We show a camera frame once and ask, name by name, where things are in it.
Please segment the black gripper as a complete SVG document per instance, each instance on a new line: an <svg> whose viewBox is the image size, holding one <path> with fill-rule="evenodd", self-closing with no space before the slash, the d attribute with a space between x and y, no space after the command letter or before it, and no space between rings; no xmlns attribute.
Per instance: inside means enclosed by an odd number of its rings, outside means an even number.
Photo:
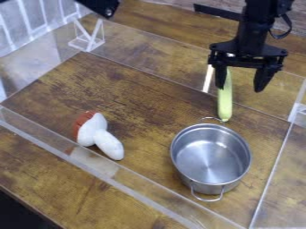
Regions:
<svg viewBox="0 0 306 229"><path fill-rule="evenodd" d="M215 67L215 86L223 89L227 66L255 68L254 89L264 90L275 73L282 69L286 49L263 44L243 49L235 39L209 45L208 64Z"/></svg>

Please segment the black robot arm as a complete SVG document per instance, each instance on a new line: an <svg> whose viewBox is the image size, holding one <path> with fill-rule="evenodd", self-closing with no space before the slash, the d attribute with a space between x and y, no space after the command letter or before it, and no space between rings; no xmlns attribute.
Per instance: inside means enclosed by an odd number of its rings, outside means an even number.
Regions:
<svg viewBox="0 0 306 229"><path fill-rule="evenodd" d="M260 92L275 73L283 67L286 49L266 44L266 36L284 38L291 29L283 34L271 32L275 18L282 18L291 26L287 12L294 0L244 0L245 6L240 14L235 38L229 41L209 45L208 64L215 69L215 86L223 89L227 78L227 67L255 69L254 89Z"/></svg>

